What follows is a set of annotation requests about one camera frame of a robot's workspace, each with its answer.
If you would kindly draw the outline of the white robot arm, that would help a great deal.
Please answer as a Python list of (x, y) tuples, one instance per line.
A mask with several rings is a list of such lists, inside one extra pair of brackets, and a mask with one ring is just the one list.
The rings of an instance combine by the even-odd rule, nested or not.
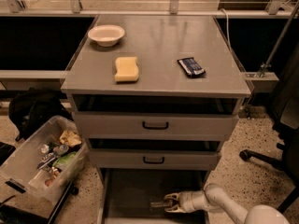
[(170, 202), (165, 208), (168, 213), (224, 211), (234, 224), (290, 224), (277, 209), (268, 205), (258, 204), (247, 210), (215, 183), (208, 184), (204, 190), (166, 194), (164, 199)]

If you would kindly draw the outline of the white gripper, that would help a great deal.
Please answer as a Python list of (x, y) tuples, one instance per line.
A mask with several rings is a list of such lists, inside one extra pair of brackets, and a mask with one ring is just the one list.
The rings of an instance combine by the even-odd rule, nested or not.
[(166, 207), (166, 213), (192, 213), (197, 210), (204, 210), (207, 199), (203, 191), (183, 191), (181, 193), (175, 192), (166, 194), (165, 201), (178, 201), (178, 204)]

